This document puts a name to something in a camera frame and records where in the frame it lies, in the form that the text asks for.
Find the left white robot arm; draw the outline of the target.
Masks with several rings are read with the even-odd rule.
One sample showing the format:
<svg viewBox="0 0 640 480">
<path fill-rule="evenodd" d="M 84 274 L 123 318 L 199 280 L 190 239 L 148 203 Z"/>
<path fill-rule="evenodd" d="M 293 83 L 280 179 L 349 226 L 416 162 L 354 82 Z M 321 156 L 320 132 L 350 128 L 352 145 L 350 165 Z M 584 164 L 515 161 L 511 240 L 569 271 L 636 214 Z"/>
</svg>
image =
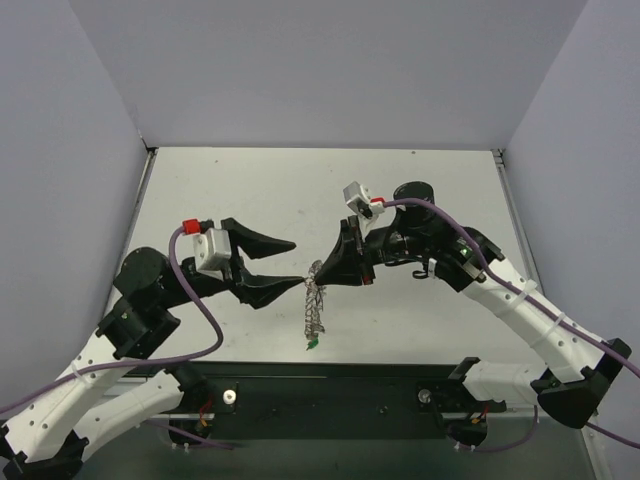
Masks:
<svg viewBox="0 0 640 480">
<path fill-rule="evenodd" d="M 300 276 L 251 274 L 246 258 L 295 249 L 295 243 L 255 232 L 233 218 L 184 221 L 167 253 L 140 247 L 113 281 L 121 296 L 83 349 L 51 384 L 6 410 L 1 456 L 8 479 L 71 479 L 103 445 L 151 417 L 173 410 L 210 412 L 216 393 L 195 368 L 218 350 L 224 335 L 204 298 L 230 292 L 254 309 L 303 283 Z M 171 310 L 196 305 L 215 342 L 200 351 L 154 358 L 178 329 Z"/>
</svg>

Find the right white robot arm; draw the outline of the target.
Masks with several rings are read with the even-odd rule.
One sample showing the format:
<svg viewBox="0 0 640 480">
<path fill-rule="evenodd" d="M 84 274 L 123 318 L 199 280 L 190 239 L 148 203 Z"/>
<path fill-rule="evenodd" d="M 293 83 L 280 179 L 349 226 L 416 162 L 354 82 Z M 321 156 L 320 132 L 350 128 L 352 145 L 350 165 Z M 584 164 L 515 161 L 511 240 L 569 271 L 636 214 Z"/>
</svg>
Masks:
<svg viewBox="0 0 640 480">
<path fill-rule="evenodd" d="M 437 207 L 431 185 L 408 182 L 385 200 L 352 182 L 343 195 L 352 214 L 340 224 L 317 285 L 370 285 L 379 265 L 417 263 L 422 268 L 415 277 L 442 281 L 484 307 L 541 359 L 540 366 L 464 360 L 453 378 L 474 403 L 529 404 L 581 429 L 620 371 L 639 371 L 624 341 L 605 340 L 580 326 L 488 237 Z"/>
</svg>

